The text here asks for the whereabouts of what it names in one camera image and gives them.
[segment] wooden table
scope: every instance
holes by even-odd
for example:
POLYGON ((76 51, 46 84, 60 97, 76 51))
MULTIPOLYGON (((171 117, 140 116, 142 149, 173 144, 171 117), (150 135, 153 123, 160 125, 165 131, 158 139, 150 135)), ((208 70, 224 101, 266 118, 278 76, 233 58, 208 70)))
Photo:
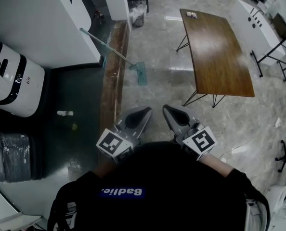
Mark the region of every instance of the wooden table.
POLYGON ((249 70, 234 32, 225 18, 208 13, 180 9, 195 73, 196 91, 183 106, 213 94, 213 108, 226 96, 254 97, 249 70), (186 12, 194 12, 197 19, 186 12), (191 101, 196 94, 204 96, 191 101), (224 95, 216 103, 217 95, 224 95))

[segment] mop handle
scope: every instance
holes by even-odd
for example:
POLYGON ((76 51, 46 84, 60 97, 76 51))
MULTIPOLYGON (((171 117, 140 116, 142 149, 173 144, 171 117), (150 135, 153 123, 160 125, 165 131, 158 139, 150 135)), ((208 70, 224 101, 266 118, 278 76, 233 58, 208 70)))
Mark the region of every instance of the mop handle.
POLYGON ((102 44, 103 46, 107 47, 110 51, 114 52, 116 55, 118 55, 120 58, 124 59, 127 63, 129 63, 131 66, 135 66, 134 64, 132 64, 126 57, 124 57, 122 54, 120 54, 119 52, 117 52, 116 50, 114 50, 113 48, 111 48, 110 46, 108 46, 107 44, 105 44, 104 42, 102 42, 100 39, 96 38, 94 35, 90 34, 88 31, 84 30, 83 28, 80 28, 80 31, 84 32, 85 34, 87 34, 88 36, 90 36, 91 38, 93 38, 94 40, 96 40, 98 43, 102 44))

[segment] table leg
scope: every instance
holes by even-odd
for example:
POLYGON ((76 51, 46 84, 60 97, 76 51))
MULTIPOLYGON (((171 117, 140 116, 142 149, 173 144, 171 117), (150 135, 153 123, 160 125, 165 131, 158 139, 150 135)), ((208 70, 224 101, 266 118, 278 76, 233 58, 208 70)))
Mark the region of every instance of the table leg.
POLYGON ((220 103, 220 101, 223 99, 225 97, 225 95, 218 101, 218 103, 216 103, 216 101, 217 101, 217 95, 216 95, 216 97, 215 97, 215 95, 212 95, 212 99, 213 99, 213 102, 214 102, 214 104, 213 104, 213 108, 215 108, 216 106, 217 106, 217 104, 219 104, 220 103))
POLYGON ((199 100, 199 99, 201 99, 201 98, 204 98, 204 97, 207 96, 208 94, 205 94, 205 95, 203 95, 202 97, 199 97, 199 98, 197 98, 197 99, 195 99, 195 100, 189 102, 189 101, 190 101, 194 96, 196 96, 196 95, 197 95, 197 91, 195 91, 195 92, 190 96, 190 98, 188 98, 188 100, 183 104, 183 107, 185 107, 185 106, 187 106, 187 105, 189 105, 189 104, 191 104, 191 103, 193 103, 193 102, 195 102, 195 101, 197 101, 197 100, 199 100))
POLYGON ((186 37, 187 37, 187 35, 183 38, 183 40, 180 43, 179 47, 177 48, 176 52, 178 52, 180 49, 182 49, 182 48, 186 47, 187 45, 189 45, 189 43, 186 43, 183 46, 181 46, 186 37))

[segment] black metal table leg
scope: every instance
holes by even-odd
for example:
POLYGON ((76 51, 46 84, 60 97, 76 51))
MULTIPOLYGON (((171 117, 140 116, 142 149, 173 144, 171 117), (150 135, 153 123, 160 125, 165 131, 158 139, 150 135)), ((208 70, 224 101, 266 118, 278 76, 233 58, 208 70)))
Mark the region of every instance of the black metal table leg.
POLYGON ((199 97, 199 98, 197 98, 197 99, 195 99, 195 100, 193 100, 193 101, 191 101, 190 103, 189 103, 189 101, 194 97, 194 96, 196 96, 197 95, 197 91, 195 91, 191 96, 190 96, 190 98, 188 98, 188 100, 184 103, 184 107, 185 106, 187 106, 187 105, 189 105, 189 104, 191 104, 191 103, 193 103, 193 102, 195 102, 195 101, 197 101, 197 100, 199 100, 199 99, 201 99, 201 98, 204 98, 205 96, 207 96, 208 94, 205 94, 205 95, 203 95, 202 97, 199 97))
POLYGON ((183 38, 183 40, 182 40, 182 42, 180 43, 179 47, 177 48, 176 52, 178 52, 181 48, 184 48, 184 47, 187 46, 187 45, 183 45, 183 46, 180 48, 180 46, 182 45, 182 43, 183 43, 183 41, 185 40, 186 37, 187 37, 187 35, 183 38))
POLYGON ((250 55, 254 57, 254 60, 255 60, 255 62, 257 63, 257 66, 258 66, 259 71, 260 71, 260 77, 263 77, 263 73, 262 73, 262 71, 261 71, 261 69, 260 69, 260 64, 259 64, 259 62, 258 62, 258 60, 257 60, 257 57, 255 56, 255 54, 254 54, 253 51, 250 52, 250 55))
POLYGON ((218 95, 216 95, 216 97, 215 97, 215 95, 212 95, 212 99, 213 99, 213 108, 215 108, 216 106, 217 106, 217 104, 219 104, 220 103, 220 101, 225 97, 225 95, 218 101, 218 103, 216 103, 216 101, 217 101, 217 96, 218 95))
POLYGON ((197 91, 195 90, 194 93, 192 93, 192 95, 190 96, 190 98, 188 98, 187 101, 183 104, 183 106, 186 106, 187 103, 188 103, 194 96, 196 96, 196 94, 197 94, 197 91))

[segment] mop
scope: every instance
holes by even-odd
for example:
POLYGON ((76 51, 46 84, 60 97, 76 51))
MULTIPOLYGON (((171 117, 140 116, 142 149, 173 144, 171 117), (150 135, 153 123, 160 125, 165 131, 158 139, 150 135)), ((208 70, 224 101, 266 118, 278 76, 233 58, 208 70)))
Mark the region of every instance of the mop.
POLYGON ((124 57, 122 54, 102 42, 100 39, 96 38, 94 35, 90 34, 88 31, 84 30, 83 28, 80 28, 80 31, 90 36, 92 39, 96 40, 106 48, 108 48, 111 52, 114 52, 117 56, 125 60, 127 63, 130 64, 129 69, 136 69, 137 75, 138 75, 138 84, 139 86, 145 86, 147 84, 146 82, 146 73, 145 73, 145 63, 144 62, 137 62, 136 64, 131 63, 126 57, 124 57))

